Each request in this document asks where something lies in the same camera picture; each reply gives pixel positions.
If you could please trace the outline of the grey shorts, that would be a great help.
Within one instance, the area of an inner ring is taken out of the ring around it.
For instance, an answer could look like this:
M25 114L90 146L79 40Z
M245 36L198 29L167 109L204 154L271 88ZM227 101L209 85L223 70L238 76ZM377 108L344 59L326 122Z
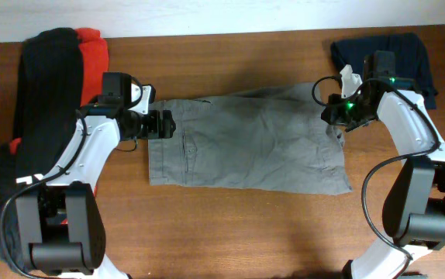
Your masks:
M341 195L351 192L342 131L321 120L311 83L154 102L176 124L148 143L152 185Z

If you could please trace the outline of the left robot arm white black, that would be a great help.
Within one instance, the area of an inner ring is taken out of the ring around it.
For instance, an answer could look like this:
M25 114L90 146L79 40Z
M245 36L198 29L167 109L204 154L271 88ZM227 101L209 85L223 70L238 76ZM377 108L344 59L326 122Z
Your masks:
M128 140L169 139L169 110L154 110L156 90L120 72L102 75L102 92L75 112L75 130L56 164L17 191L0 216L2 250L25 278L129 279L105 253L95 200L110 153Z

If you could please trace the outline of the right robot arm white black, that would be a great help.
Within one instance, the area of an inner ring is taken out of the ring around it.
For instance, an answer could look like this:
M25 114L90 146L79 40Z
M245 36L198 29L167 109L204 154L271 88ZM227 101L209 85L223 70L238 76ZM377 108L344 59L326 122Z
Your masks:
M364 58L362 75L346 65L335 76L341 93L330 95L323 121L352 131L370 122L388 129L398 156L373 167L363 181L361 206L377 239L349 260L343 278L403 278L410 264L445 246L445 141L426 111L419 86L395 73L395 55L376 51ZM382 208L383 228L367 209L367 186L382 167L401 162Z

